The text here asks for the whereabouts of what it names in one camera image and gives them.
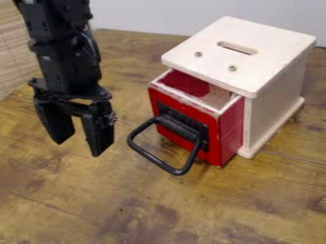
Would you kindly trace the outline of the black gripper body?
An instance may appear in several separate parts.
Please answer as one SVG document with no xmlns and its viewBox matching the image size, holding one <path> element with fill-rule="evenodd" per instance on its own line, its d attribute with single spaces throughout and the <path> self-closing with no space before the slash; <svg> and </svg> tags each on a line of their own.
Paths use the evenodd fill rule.
<svg viewBox="0 0 326 244">
<path fill-rule="evenodd" d="M 100 54 L 92 34 L 82 31 L 62 40 L 32 40 L 28 46 L 42 72 L 42 78 L 30 81 L 34 100 L 67 101 L 71 116 L 114 112 L 112 94 L 99 85 Z"/>
</svg>

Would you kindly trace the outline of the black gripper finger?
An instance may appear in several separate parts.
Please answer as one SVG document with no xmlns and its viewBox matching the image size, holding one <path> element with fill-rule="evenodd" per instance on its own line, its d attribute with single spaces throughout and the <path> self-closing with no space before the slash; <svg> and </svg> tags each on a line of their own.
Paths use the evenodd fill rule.
<svg viewBox="0 0 326 244">
<path fill-rule="evenodd" d="M 116 120 L 114 112 L 110 114 L 86 113 L 82 117 L 86 140 L 94 157 L 100 156 L 115 142 Z"/>
<path fill-rule="evenodd" d="M 67 101 L 35 99 L 40 122 L 56 144 L 63 144 L 75 134 Z"/>
</svg>

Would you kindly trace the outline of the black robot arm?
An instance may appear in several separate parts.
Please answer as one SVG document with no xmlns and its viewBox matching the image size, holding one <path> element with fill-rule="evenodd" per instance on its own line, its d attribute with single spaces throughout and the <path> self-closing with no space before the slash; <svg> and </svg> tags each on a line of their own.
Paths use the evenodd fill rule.
<svg viewBox="0 0 326 244">
<path fill-rule="evenodd" d="M 14 0 L 30 33 L 42 77 L 30 80 L 40 122 L 62 144 L 82 120 L 91 153 L 99 156 L 114 144 L 116 114 L 108 92 L 99 85 L 100 53 L 88 25 L 90 0 Z"/>
</svg>

